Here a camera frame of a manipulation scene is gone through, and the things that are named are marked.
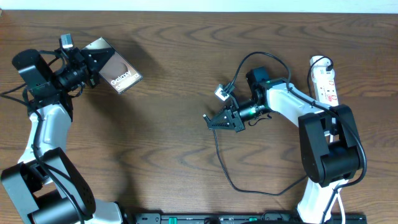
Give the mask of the Galaxy smartphone with brown screen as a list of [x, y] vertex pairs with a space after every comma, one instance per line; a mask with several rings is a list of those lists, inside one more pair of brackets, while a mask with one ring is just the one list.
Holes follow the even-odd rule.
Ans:
[[100, 37], [82, 50], [113, 48], [115, 54], [99, 71], [104, 79], [118, 94], [124, 93], [143, 79], [143, 76], [104, 38]]

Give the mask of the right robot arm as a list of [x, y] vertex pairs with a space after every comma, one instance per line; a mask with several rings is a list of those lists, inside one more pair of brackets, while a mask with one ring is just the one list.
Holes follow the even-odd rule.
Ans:
[[285, 78], [270, 79], [259, 67], [246, 74], [252, 99], [244, 104], [220, 85], [215, 94], [231, 104], [216, 116], [204, 116], [208, 129], [245, 130], [252, 119], [279, 113], [298, 127], [301, 160], [308, 179], [297, 212], [305, 223], [325, 223], [341, 189], [360, 183], [368, 162], [350, 107], [328, 105], [306, 94]]

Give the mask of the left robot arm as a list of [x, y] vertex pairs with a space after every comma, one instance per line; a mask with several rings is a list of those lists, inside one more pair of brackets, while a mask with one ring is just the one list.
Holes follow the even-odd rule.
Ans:
[[24, 223], [134, 223], [118, 202], [96, 199], [65, 154], [73, 121], [71, 92], [95, 87], [115, 50], [60, 47], [51, 53], [62, 60], [55, 72], [43, 59], [45, 53], [28, 49], [12, 59], [25, 81], [20, 103], [32, 127], [18, 163], [1, 173], [3, 187]]

